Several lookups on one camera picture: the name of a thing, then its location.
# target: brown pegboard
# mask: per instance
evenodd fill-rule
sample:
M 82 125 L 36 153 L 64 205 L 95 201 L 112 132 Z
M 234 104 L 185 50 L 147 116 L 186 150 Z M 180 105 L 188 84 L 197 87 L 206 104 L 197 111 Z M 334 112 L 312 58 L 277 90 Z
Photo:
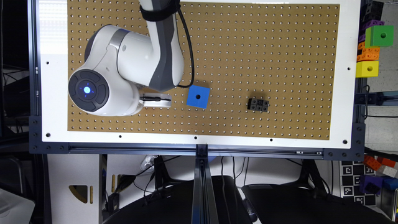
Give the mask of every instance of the brown pegboard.
M 69 99 L 69 131 L 210 134 L 329 139 L 339 5 L 182 2 L 192 36 L 195 84 L 211 89 L 207 109 L 186 105 L 187 89 L 168 91 L 171 108 L 125 117 L 88 115 Z M 69 75 L 83 65 L 87 40 L 101 26 L 148 34 L 138 1 L 68 2 Z M 190 81 L 185 32 L 181 84 Z M 249 98 L 269 112 L 248 111 Z

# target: orange block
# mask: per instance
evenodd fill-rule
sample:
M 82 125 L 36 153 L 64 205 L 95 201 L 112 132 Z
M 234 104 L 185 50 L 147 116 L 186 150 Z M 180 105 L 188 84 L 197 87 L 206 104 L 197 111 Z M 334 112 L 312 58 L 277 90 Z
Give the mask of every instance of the orange block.
M 394 166 L 396 165 L 395 161 L 392 161 L 392 160 L 389 160 L 389 159 L 386 159 L 386 158 L 383 158 L 380 156 L 377 158 L 377 161 L 380 162 L 382 165 L 386 165 L 386 166 L 389 166 L 392 168 L 394 168 Z
M 379 60 L 379 53 L 363 53 L 356 57 L 357 62 Z
M 375 170 L 375 171 L 377 171 L 380 168 L 380 166 L 381 166 L 380 162 L 378 162 L 373 157 L 368 156 L 368 155 L 364 156 L 363 164 L 365 164 L 367 167 L 369 167 L 369 168 L 371 168 L 372 170 Z
M 365 48 L 365 41 L 358 44 L 358 50 Z
M 375 47 L 373 49 L 363 48 L 362 49 L 362 54 L 365 53 L 365 52 L 367 52 L 367 53 L 379 53 L 380 52 L 380 47 Z

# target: green block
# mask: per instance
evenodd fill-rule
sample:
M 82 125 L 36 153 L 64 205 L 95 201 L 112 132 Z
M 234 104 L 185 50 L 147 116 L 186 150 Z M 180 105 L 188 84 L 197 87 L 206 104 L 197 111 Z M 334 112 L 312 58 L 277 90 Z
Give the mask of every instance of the green block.
M 392 46 L 394 26 L 372 26 L 366 29 L 365 35 L 365 48 Z

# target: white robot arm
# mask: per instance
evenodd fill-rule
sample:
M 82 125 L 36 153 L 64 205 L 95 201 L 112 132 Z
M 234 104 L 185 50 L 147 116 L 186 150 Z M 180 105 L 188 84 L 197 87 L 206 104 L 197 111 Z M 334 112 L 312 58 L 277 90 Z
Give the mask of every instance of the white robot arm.
M 159 12 L 179 1 L 140 3 L 142 11 Z M 170 107 L 170 95 L 139 91 L 148 87 L 164 92 L 182 79 L 184 63 L 175 11 L 164 17 L 147 21 L 150 37 L 111 25 L 98 30 L 88 41 L 84 65 L 69 79 L 68 91 L 74 104 L 101 116 L 133 115 L 144 106 Z

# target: toy block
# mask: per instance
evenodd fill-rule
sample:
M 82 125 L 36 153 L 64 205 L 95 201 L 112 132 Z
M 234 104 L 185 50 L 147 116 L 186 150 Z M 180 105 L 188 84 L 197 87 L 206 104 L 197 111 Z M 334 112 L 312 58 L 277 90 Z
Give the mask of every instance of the toy block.
M 381 165 L 377 171 L 389 177 L 395 177 L 398 170 L 386 165 Z
M 358 44 L 358 50 L 362 50 L 363 48 L 365 48 L 365 42 L 360 42 Z
M 367 52 L 367 53 L 379 53 L 380 52 L 380 47 L 375 47 L 371 49 L 364 48 L 362 49 L 362 53 Z
M 359 38 L 358 38 L 358 43 L 364 42 L 365 40 L 366 40 L 366 35 L 365 34 L 360 35 Z
M 363 24 L 361 30 L 366 30 L 367 28 L 372 27 L 372 26 L 383 26 L 383 25 L 384 25 L 384 21 L 372 19 L 371 21 Z
M 188 91 L 187 105 L 198 108 L 207 108 L 210 89 L 200 86 L 191 86 Z
M 381 19 L 381 14 L 383 12 L 383 2 L 377 2 L 373 1 L 367 4 L 366 6 L 363 7 L 364 11 L 362 15 L 363 17 L 363 22 L 370 21 L 372 19 L 375 20 L 380 20 Z
M 363 53 L 356 57 L 357 62 L 379 60 L 379 53 Z
M 398 189 L 398 179 L 392 177 L 382 177 L 383 178 L 383 187 L 388 190 Z
M 366 29 L 365 48 L 388 47 L 394 42 L 394 26 L 372 26 Z
M 377 77 L 379 75 L 379 61 L 358 62 L 356 64 L 356 78 Z
M 362 175 L 359 179 L 359 191 L 364 194 L 380 194 L 383 178 Z
M 386 159 L 386 158 L 383 158 L 380 156 L 377 158 L 377 161 L 380 162 L 381 165 L 386 165 L 386 166 L 389 166 L 392 168 L 394 168 L 394 166 L 396 165 L 395 161 L 392 161 L 392 160 L 389 160 L 389 159 Z
M 377 171 L 381 166 L 380 162 L 368 155 L 364 156 L 363 164 L 375 171 Z
M 267 100 L 250 98 L 248 101 L 248 110 L 268 112 L 268 104 L 269 101 Z

